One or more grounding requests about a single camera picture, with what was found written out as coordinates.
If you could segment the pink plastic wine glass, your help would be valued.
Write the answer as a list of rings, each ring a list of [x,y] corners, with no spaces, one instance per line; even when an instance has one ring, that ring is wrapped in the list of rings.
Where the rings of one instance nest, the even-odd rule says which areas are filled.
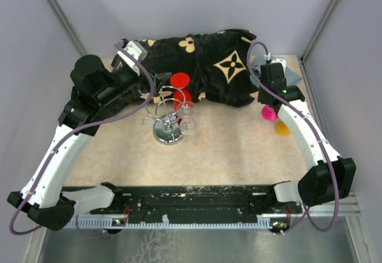
[[[277,113],[270,106],[264,106],[261,110],[261,115],[269,122],[274,122],[278,119]]]

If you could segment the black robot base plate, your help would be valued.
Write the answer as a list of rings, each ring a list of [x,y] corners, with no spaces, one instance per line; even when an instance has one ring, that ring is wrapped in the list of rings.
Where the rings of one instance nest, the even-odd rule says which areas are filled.
[[[256,223],[260,215],[298,214],[294,203],[277,203],[269,185],[124,186],[115,203],[91,215],[126,214],[132,224]]]

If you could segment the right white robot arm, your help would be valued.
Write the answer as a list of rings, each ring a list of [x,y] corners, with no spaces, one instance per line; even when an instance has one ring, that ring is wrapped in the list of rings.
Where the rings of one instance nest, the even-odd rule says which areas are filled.
[[[275,213],[288,202],[308,207],[347,198],[356,172],[351,158],[343,158],[325,138],[310,114],[299,87],[287,86],[284,66],[267,63],[260,67],[258,102],[271,107],[295,139],[307,166],[299,181],[275,184],[267,207]]]

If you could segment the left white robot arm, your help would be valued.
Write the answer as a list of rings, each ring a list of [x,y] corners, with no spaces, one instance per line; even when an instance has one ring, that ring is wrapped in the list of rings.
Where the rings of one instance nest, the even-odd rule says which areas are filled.
[[[162,71],[150,57],[129,56],[119,52],[121,67],[108,71],[100,57],[79,58],[70,77],[73,82],[70,101],[62,111],[54,138],[29,182],[7,198],[16,211],[10,231],[20,212],[36,224],[36,228],[61,230],[73,217],[107,209],[115,214],[124,206],[117,186],[103,182],[93,188],[63,192],[74,163],[100,126],[116,122],[142,109],[156,94]]]

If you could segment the yellow plastic wine glass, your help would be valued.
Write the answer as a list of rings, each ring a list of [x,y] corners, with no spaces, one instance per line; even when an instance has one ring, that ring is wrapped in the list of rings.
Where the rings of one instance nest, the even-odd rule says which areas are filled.
[[[275,123],[275,132],[278,134],[278,135],[281,135],[283,137],[287,137],[291,134],[291,131],[289,130],[289,128],[286,126],[285,123],[283,122],[277,122]]]

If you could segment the red plastic wine glass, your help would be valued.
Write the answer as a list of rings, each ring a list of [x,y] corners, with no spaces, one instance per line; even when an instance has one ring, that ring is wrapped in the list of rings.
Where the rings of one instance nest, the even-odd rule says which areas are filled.
[[[192,96],[191,93],[186,89],[188,84],[190,84],[190,77],[188,74],[183,72],[178,72],[173,74],[170,77],[170,84],[171,86],[178,88],[179,90],[176,90],[173,98],[176,100],[173,101],[174,109],[176,110],[177,107],[180,105],[181,102],[192,102]]]

